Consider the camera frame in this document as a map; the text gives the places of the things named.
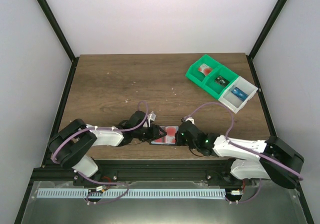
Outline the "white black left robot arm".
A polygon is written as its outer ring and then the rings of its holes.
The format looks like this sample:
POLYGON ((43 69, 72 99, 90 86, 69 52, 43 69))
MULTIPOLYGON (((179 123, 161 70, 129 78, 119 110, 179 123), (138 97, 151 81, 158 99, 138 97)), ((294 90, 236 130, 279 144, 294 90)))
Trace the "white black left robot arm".
POLYGON ((83 176, 98 180, 101 170, 87 155, 93 146, 122 147, 133 139, 152 142, 166 136, 164 127, 154 124, 156 115, 137 110, 128 119, 112 127, 97 127, 76 119, 48 142, 52 161, 64 169, 72 168, 83 176))

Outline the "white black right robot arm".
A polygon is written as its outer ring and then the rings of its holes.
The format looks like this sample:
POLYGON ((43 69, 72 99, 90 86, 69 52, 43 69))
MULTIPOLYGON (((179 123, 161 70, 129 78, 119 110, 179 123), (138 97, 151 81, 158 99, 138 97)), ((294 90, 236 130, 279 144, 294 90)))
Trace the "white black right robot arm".
POLYGON ((268 179, 287 189, 295 189, 302 180, 304 158, 277 136, 256 141, 235 139, 204 133, 186 121, 178 128, 176 143, 203 156, 231 158, 229 175, 239 180, 268 179))

